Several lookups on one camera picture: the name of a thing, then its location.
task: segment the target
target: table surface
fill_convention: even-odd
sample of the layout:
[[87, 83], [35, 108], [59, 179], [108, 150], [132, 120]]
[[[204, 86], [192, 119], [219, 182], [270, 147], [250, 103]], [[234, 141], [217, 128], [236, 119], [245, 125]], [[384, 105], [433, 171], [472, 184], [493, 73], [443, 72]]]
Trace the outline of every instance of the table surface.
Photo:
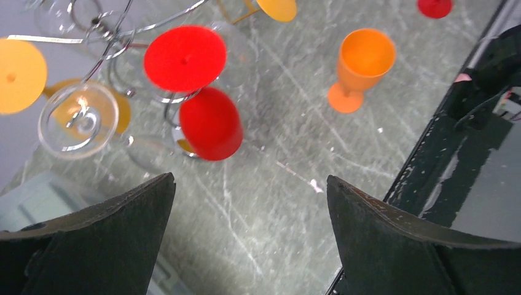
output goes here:
[[[169, 0], [146, 2], [142, 24], [178, 11]], [[224, 2], [239, 16], [242, 1]], [[262, 12], [240, 22], [256, 57], [248, 83], [230, 93], [244, 123], [242, 147], [222, 162], [168, 162], [178, 190], [161, 253], [186, 284], [196, 294], [325, 293], [340, 268], [327, 176], [384, 197], [499, 2], [455, 1], [448, 17], [430, 20], [415, 1], [298, 1], [290, 23]], [[183, 22], [218, 19], [210, 2]], [[363, 27], [389, 34], [398, 57], [358, 112], [339, 114], [326, 97], [338, 48]], [[162, 109], [135, 98], [130, 130], [167, 136]], [[76, 162], [39, 147], [2, 194], [48, 170], [105, 195], [153, 177], [116, 147]]]

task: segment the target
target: cup base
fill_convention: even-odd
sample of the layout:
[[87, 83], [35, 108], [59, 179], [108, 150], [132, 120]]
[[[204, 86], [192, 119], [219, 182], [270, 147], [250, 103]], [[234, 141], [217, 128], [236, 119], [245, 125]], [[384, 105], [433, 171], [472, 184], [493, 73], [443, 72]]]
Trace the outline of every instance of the cup base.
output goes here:
[[329, 105], [337, 112], [349, 114], [358, 110], [364, 102], [364, 94], [360, 91], [344, 93], [339, 83], [333, 84], [327, 93]]

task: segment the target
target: orange cup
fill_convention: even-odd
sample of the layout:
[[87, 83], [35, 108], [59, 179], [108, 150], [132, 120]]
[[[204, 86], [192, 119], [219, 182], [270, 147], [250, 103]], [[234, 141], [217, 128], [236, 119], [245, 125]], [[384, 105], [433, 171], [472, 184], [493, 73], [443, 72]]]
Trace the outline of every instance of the orange cup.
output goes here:
[[377, 29], [351, 32], [340, 45], [338, 82], [327, 93], [329, 104], [344, 114], [355, 112], [364, 102], [363, 91], [373, 87], [393, 67], [393, 41]]

